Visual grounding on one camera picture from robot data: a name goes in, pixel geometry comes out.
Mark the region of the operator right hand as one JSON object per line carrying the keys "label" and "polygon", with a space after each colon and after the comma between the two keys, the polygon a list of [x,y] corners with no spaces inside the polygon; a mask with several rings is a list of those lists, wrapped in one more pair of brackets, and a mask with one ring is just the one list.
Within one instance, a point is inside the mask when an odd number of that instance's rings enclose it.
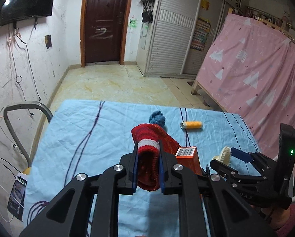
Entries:
{"label": "operator right hand", "polygon": [[270,227],[272,229],[281,228],[289,220],[291,211],[290,208],[287,210],[282,208],[262,208],[261,212],[267,216],[271,217]]}

